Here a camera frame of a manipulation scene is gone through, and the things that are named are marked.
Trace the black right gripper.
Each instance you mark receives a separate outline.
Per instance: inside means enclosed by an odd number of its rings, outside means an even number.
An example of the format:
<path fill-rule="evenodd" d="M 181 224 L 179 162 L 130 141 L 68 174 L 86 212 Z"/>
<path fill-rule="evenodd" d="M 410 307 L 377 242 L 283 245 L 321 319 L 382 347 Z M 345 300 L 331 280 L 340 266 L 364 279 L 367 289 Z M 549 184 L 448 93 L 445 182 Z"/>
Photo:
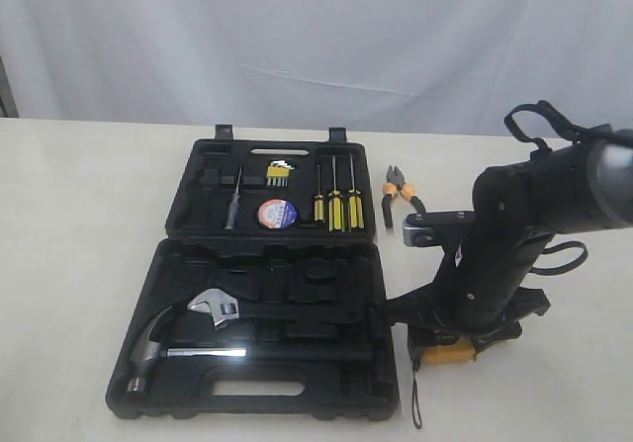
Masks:
<path fill-rule="evenodd" d="M 553 238 L 546 217 L 559 174 L 544 163 L 487 168 L 473 188 L 475 213 L 461 242 L 444 251 L 433 280 L 388 300 L 390 323 L 464 336 L 474 346 L 517 338 L 520 320 L 543 314 L 541 290 L 520 285 Z"/>

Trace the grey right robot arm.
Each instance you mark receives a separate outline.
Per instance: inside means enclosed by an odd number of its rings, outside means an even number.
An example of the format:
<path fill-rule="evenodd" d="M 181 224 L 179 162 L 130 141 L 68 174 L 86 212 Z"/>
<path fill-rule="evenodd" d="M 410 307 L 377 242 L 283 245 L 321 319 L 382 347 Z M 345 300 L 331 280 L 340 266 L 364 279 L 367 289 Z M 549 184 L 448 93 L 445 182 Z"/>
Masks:
<path fill-rule="evenodd" d="M 403 224 L 407 246 L 444 251 L 429 284 L 386 303 L 388 322 L 416 330 L 420 345 L 463 336 L 483 349 L 518 337 L 522 319 L 550 307 L 542 290 L 522 287 L 525 277 L 574 268 L 536 267 L 556 251 L 555 236 L 631 227 L 632 132 L 491 166 L 472 199 L 469 211 L 414 214 Z"/>

